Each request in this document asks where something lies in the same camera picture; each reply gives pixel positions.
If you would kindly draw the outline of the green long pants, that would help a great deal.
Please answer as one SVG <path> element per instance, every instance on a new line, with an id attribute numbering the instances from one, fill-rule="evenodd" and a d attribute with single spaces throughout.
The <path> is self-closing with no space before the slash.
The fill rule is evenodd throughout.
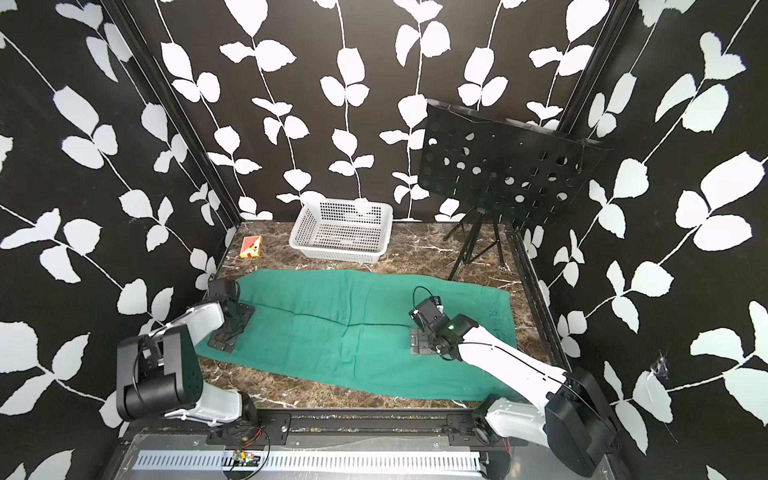
<path id="1" fill-rule="evenodd" d="M 420 400 L 482 401 L 519 396 L 466 363 L 410 351 L 415 300 L 439 296 L 449 317 L 464 314 L 510 346 L 516 344 L 508 292 L 420 275 L 355 270 L 259 270 L 239 279 L 254 307 L 232 352 L 205 341 L 208 359 L 264 372 Z"/>

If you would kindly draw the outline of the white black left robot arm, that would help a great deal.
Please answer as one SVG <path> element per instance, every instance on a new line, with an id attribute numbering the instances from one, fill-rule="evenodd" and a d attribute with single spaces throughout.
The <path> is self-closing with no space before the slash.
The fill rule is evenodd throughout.
<path id="1" fill-rule="evenodd" d="M 231 353 L 254 308 L 234 300 L 194 305 L 163 327 L 117 348 L 116 410 L 125 421 L 149 416 L 189 420 L 211 428 L 259 426 L 250 397 L 207 383 L 196 346 Z"/>

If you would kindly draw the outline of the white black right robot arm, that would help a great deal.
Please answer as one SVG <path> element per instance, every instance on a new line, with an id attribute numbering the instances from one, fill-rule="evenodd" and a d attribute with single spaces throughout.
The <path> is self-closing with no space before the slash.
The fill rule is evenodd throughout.
<path id="1" fill-rule="evenodd" d="M 548 448 L 570 471 L 590 477 L 618 446 L 619 421 L 594 376 L 567 372 L 504 343 L 464 315 L 417 307 L 409 313 L 429 349 L 448 360 L 477 367 L 521 395 L 530 405 L 489 397 L 476 410 L 476 436 L 514 438 Z"/>

